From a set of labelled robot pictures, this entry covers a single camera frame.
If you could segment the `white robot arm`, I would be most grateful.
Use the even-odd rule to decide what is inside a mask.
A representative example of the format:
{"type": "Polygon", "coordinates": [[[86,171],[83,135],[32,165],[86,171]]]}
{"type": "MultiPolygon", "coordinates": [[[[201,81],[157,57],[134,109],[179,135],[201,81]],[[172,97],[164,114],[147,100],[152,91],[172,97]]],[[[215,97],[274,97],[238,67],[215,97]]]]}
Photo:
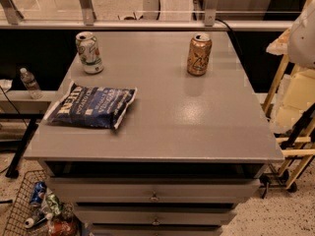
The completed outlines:
{"type": "Polygon", "coordinates": [[[291,26],[287,44],[291,63],[315,68],[315,0],[300,14],[291,26]]]}

